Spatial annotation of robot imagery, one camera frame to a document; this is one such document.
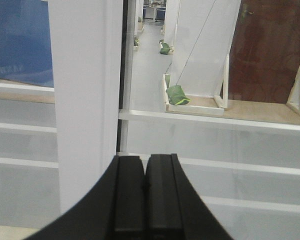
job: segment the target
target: green bag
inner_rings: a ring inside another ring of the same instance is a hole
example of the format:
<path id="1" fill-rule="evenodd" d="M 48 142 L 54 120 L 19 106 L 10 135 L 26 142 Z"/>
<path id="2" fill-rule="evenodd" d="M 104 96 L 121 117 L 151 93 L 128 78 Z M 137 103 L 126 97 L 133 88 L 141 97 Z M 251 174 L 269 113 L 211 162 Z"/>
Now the green bag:
<path id="1" fill-rule="evenodd" d="M 190 99 L 186 97 L 180 85 L 170 86 L 166 90 L 166 93 L 169 97 L 169 103 L 172 105 L 185 105 L 190 102 Z"/>
<path id="2" fill-rule="evenodd" d="M 164 55 L 168 55 L 168 53 L 170 52 L 170 47 L 167 43 L 163 42 L 162 43 L 162 48 L 160 49 L 160 53 L 164 54 Z"/>

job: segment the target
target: blue wall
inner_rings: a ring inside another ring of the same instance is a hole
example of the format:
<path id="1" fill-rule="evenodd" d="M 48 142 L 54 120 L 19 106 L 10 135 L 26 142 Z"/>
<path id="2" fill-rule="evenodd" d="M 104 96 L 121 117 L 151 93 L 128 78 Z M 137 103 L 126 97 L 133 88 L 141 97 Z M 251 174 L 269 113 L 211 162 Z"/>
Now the blue wall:
<path id="1" fill-rule="evenodd" d="M 0 0 L 0 79 L 54 86 L 47 2 Z"/>

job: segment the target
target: brown door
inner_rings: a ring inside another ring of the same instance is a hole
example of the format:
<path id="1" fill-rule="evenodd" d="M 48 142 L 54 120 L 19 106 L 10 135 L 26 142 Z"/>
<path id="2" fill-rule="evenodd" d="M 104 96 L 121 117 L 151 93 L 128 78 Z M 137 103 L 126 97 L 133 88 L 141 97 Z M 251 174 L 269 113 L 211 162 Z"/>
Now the brown door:
<path id="1" fill-rule="evenodd" d="M 300 65 L 300 0 L 241 0 L 229 99 L 285 104 Z"/>

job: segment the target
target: green sandbag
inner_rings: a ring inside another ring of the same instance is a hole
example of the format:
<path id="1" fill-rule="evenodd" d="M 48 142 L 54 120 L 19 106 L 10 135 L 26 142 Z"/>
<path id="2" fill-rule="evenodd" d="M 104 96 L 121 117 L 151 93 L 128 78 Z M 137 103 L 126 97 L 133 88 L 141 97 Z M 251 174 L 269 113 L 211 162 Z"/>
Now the green sandbag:
<path id="1" fill-rule="evenodd" d="M 164 80 L 165 80 L 165 85 L 168 88 L 170 85 L 170 75 L 165 75 Z"/>
<path id="2" fill-rule="evenodd" d="M 166 93 L 169 97 L 169 103 L 172 105 L 185 105 L 190 102 L 190 99 L 186 97 L 180 85 L 170 86 L 166 90 Z"/>
<path id="3" fill-rule="evenodd" d="M 162 43 L 162 48 L 160 49 L 160 53 L 164 54 L 164 55 L 168 55 L 168 53 L 170 52 L 170 47 L 167 43 L 163 42 Z"/>

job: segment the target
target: wire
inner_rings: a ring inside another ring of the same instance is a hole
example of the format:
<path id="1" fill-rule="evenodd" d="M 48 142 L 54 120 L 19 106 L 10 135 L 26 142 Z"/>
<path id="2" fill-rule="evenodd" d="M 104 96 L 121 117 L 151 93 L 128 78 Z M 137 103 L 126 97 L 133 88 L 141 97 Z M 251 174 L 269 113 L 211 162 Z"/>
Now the wire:
<path id="1" fill-rule="evenodd" d="M 170 62 L 168 68 L 165 70 L 165 73 L 164 73 L 164 74 L 167 74 L 167 73 L 168 73 L 168 70 L 169 70 L 169 68 L 171 67 L 171 65 L 172 65 L 172 61 Z"/>
<path id="2" fill-rule="evenodd" d="M 194 43 L 194 45 L 193 45 L 193 47 L 192 47 L 192 50 L 191 50 L 191 52 L 190 52 L 190 54 L 189 54 L 189 56 L 188 56 L 188 58 L 187 58 L 187 60 L 186 60 L 186 62 L 185 62 L 185 64 L 184 64 L 184 67 L 183 67 L 183 69 L 182 69 L 182 71 L 181 71 L 181 73 L 180 73 L 180 76 L 179 76 L 179 78 L 178 78 L 178 81 L 176 82 L 175 85 L 177 85 L 177 84 L 179 83 L 180 78 L 181 78 L 182 74 L 184 73 L 184 70 L 185 70 L 185 68 L 186 68 L 186 66 L 187 66 L 187 64 L 188 64 L 188 61 L 189 61 L 189 59 L 190 59 L 190 57 L 191 57 L 191 54 L 193 53 L 193 51 L 194 51 L 194 49 L 195 49 L 195 46 L 196 46 L 196 44 L 197 44 L 197 42 L 198 42 L 198 40 L 199 40 L 199 37 L 200 37 L 200 35 L 201 35 L 201 33 L 202 33 L 202 31 L 203 31 L 203 29 L 204 29 L 206 23 L 207 23 L 207 20 L 208 20 L 210 14 L 211 14 L 211 11 L 212 11 L 212 9 L 213 9 L 214 6 L 215 6 L 216 1 L 217 1 L 217 0 L 214 0 L 213 4 L 212 4 L 212 6 L 211 6 L 211 8 L 210 8 L 210 10 L 209 10 L 209 13 L 208 13 L 208 15 L 206 16 L 206 19 L 205 19 L 205 21 L 204 21 L 204 23 L 203 23 L 203 26 L 202 26 L 202 28 L 201 28 L 201 30 L 200 30 L 200 33 L 199 33 L 198 37 L 196 38 L 196 41 L 195 41 L 195 43 Z"/>

